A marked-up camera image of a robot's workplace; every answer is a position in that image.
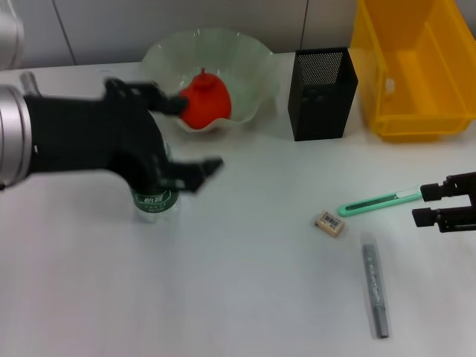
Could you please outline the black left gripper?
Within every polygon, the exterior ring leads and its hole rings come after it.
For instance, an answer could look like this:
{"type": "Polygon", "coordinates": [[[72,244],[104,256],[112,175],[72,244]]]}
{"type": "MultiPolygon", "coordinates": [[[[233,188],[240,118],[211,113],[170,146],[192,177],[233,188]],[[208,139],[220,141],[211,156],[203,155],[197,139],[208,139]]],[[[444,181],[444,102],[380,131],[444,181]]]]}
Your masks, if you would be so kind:
{"type": "Polygon", "coordinates": [[[149,112],[181,115],[185,96],[154,82],[105,81],[100,99],[25,96],[32,129],[30,174],[109,170],[131,187],[196,193],[224,165],[220,157],[167,161],[161,133],[149,112]]]}

